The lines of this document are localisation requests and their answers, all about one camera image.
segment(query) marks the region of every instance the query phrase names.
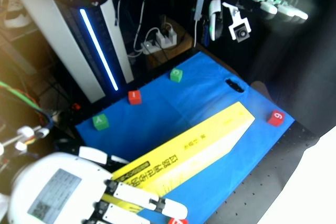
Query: camera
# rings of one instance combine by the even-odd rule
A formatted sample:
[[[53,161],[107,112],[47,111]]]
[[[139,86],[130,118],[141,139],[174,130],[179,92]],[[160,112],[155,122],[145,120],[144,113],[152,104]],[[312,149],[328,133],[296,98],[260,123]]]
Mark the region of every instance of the camera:
[[[234,32],[236,35],[237,42],[241,42],[250,37],[250,34],[248,33],[248,30],[245,24],[241,24],[235,27]]]

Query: shoe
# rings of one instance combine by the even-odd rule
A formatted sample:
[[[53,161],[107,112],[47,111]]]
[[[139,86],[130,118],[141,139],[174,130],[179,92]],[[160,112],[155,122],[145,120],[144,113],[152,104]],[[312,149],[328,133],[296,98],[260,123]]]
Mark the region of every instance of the shoe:
[[[0,5],[4,5],[4,0],[0,0]],[[20,0],[8,0],[7,12],[4,18],[6,28],[25,27],[31,22],[31,17]]]

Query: green wire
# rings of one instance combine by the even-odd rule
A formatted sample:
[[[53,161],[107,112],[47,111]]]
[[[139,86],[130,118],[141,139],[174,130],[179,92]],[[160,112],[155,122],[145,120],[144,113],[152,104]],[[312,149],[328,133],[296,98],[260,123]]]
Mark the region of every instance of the green wire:
[[[15,89],[13,89],[11,86],[7,85],[6,83],[0,81],[0,87],[3,87],[5,89],[7,89],[10,93],[19,97],[21,100],[23,100],[25,103],[27,103],[31,107],[33,107],[37,110],[41,110],[41,108],[39,106],[37,106],[35,103],[33,103],[29,98],[27,98],[25,95],[21,94],[20,92],[16,91]]]

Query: power strip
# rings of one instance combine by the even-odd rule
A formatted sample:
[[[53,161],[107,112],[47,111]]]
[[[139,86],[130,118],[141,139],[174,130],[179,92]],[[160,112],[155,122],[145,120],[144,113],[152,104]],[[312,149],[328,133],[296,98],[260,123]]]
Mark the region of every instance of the power strip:
[[[177,34],[173,28],[170,28],[168,37],[163,36],[162,33],[159,31],[155,35],[155,45],[153,45],[152,42],[148,40],[142,44],[142,52],[145,55],[149,55],[162,49],[173,47],[177,44]]]

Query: blue tablecloth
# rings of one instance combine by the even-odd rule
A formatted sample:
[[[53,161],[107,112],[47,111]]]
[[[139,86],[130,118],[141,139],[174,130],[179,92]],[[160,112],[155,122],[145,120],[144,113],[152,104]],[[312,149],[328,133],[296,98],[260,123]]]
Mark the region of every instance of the blue tablecloth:
[[[267,123],[272,110],[280,110],[237,76],[202,52],[183,62],[180,83],[165,73],[142,87],[142,104],[129,105],[127,98],[103,110],[110,127],[97,131],[92,119],[77,125],[88,146],[132,161],[224,108],[240,101],[256,118],[230,153],[198,173],[167,198],[188,208],[191,224],[204,223],[293,123],[286,114],[284,123]],[[245,90],[238,93],[225,82],[231,79]],[[154,223],[167,223],[155,212],[139,215]]]

